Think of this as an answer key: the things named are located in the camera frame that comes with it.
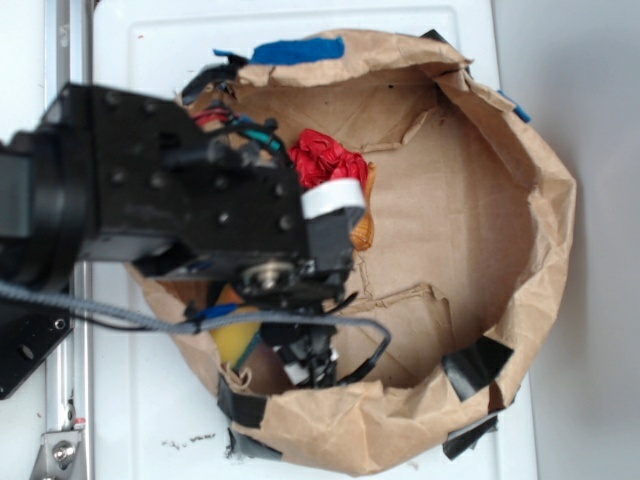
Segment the black gripper finger with white pad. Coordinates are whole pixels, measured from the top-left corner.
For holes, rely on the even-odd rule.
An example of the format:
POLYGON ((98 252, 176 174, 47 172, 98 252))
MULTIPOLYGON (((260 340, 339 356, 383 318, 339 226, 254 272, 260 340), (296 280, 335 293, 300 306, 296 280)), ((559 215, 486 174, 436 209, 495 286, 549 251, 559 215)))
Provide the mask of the black gripper finger with white pad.
POLYGON ((334 326, 263 323, 262 341, 279 357, 294 386, 328 388, 336 384, 338 354, 334 326))
POLYGON ((351 232, 364 217, 365 198, 358 180, 330 180, 302 195, 309 252, 318 274, 348 273, 352 267, 351 232))

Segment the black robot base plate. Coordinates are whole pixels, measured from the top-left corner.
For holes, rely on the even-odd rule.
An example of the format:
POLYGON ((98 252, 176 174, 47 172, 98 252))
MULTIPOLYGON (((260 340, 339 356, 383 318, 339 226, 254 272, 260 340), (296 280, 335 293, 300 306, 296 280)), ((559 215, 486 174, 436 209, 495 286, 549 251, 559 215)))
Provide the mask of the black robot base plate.
POLYGON ((1 282, 1 400, 10 399, 73 330, 67 309, 8 296, 1 282))

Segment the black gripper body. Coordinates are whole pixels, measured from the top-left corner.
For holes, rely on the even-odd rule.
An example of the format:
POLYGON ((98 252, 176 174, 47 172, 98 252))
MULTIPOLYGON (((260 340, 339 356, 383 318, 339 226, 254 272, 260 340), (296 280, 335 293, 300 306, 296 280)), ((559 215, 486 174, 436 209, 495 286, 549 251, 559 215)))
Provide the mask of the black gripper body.
POLYGON ((150 157, 151 204, 168 213, 168 241, 135 260, 145 276, 231 283, 250 302, 319 309, 345 296, 346 272, 318 274, 309 252, 307 192, 276 135, 216 101, 189 115, 159 99, 139 102, 150 157))

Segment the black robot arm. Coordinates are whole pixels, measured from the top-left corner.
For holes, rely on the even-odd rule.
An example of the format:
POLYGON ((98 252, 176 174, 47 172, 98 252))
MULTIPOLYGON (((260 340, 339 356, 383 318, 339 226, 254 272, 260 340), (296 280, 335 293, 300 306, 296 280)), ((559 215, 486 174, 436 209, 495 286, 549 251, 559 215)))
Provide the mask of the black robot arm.
POLYGON ((116 329, 192 335, 236 323, 231 309, 176 324, 69 295, 80 261, 133 265, 151 279, 231 284, 263 310, 291 381, 336 382, 335 319, 364 212, 357 181, 314 213, 276 136, 227 112, 203 131, 178 105, 67 85, 40 125, 1 149, 1 395, 10 397, 68 334, 102 315, 116 329))

